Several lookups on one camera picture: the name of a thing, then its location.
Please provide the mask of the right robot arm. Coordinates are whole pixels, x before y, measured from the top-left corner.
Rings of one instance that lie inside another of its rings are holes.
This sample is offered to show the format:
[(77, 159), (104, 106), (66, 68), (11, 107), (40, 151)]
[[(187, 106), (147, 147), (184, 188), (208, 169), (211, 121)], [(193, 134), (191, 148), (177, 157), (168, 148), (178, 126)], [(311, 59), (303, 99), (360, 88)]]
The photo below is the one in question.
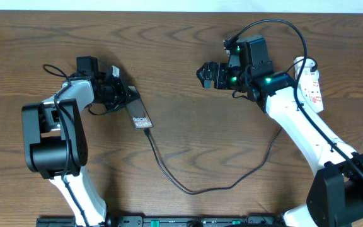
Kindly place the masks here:
[(363, 219), (363, 154), (343, 142), (318, 116), (309, 98), (295, 89), (294, 78), (275, 72), (265, 39), (238, 40), (227, 63), (206, 62), (196, 72), (204, 88), (235, 90), (274, 119), (308, 162), (314, 180), (305, 204), (286, 211), (286, 226), (350, 226)]

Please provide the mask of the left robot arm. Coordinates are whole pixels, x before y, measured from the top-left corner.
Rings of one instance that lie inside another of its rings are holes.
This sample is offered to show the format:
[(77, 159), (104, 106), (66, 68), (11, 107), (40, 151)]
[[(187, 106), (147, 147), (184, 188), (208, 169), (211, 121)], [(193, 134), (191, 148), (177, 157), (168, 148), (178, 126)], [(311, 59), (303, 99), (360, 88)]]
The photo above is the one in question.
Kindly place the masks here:
[(100, 64), (92, 56), (78, 57), (76, 72), (71, 75), (43, 64), (43, 70), (63, 78), (63, 84), (50, 98), (21, 110), (25, 163), (31, 172), (58, 188), (74, 213), (73, 226), (116, 226), (86, 168), (88, 145), (82, 111), (102, 104), (110, 114), (139, 97), (118, 67), (109, 66), (102, 72)]

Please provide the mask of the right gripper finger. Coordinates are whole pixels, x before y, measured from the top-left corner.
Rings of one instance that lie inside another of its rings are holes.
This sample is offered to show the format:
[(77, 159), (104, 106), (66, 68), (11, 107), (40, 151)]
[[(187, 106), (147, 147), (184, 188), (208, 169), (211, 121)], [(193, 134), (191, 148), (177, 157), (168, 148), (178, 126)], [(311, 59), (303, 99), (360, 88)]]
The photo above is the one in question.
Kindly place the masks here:
[(215, 69), (215, 62), (205, 62), (196, 72), (198, 78), (211, 78)]
[(197, 77), (203, 88), (211, 88), (213, 82), (213, 76), (211, 74), (198, 74)]

